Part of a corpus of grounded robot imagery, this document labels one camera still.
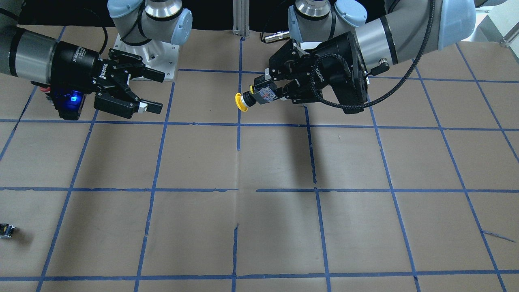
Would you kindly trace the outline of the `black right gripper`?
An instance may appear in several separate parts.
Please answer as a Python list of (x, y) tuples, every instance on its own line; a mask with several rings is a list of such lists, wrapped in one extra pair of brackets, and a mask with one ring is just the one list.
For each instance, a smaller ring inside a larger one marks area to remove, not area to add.
[(163, 104), (141, 100), (129, 87), (134, 77), (164, 82), (165, 72), (144, 68), (141, 56), (111, 49), (107, 59), (99, 53), (61, 41), (51, 64), (51, 91), (66, 88), (94, 95), (99, 111), (130, 119), (135, 113), (161, 114)]

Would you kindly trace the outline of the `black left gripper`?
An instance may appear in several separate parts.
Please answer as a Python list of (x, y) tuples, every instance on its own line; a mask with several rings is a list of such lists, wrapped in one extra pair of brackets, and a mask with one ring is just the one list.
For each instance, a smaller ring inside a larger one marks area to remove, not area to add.
[[(275, 79), (288, 83), (276, 89)], [(323, 102), (345, 114), (362, 112), (367, 107), (367, 81), (354, 33), (343, 33), (313, 50), (300, 49), (294, 39), (287, 41), (250, 86), (251, 94), (262, 90), (295, 104)]]

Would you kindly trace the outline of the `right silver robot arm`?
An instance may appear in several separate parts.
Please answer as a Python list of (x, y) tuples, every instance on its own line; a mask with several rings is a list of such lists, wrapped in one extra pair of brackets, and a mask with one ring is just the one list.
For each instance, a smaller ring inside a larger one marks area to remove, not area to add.
[(78, 120), (86, 95), (95, 109), (130, 119), (135, 113), (159, 114), (163, 105), (139, 98), (129, 87), (135, 78), (163, 82), (153, 68), (163, 45), (183, 45), (193, 14), (180, 0), (110, 0), (107, 3), (120, 41), (129, 51), (100, 52), (28, 31), (18, 26), (24, 0), (1, 2), (1, 72), (25, 78), (44, 89), (64, 120)]

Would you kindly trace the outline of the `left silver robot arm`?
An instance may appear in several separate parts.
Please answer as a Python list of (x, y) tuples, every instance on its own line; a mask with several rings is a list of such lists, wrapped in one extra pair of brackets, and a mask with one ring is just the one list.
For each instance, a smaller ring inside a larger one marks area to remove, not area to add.
[[(391, 0), (384, 15), (368, 21), (356, 0), (297, 0), (288, 8), (287, 42), (269, 59), (250, 89), (235, 95), (245, 112), (280, 99), (321, 102), (356, 114), (387, 99), (421, 57), (472, 35), (476, 8), (500, 0)], [(368, 101), (368, 77), (413, 60), (400, 81)]]

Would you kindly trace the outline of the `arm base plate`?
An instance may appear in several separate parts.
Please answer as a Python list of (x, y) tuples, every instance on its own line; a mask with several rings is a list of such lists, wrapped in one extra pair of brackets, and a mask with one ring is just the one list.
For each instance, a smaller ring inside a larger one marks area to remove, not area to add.
[(178, 57), (181, 46), (152, 39), (143, 46), (130, 46), (120, 40), (117, 35), (114, 49), (140, 55), (143, 63), (151, 69), (165, 73), (165, 81), (176, 81)]
[(302, 50), (313, 50), (317, 48), (317, 46), (319, 46), (319, 44), (321, 43), (321, 41), (306, 41), (299, 43), (299, 46), (300, 48), (302, 48)]

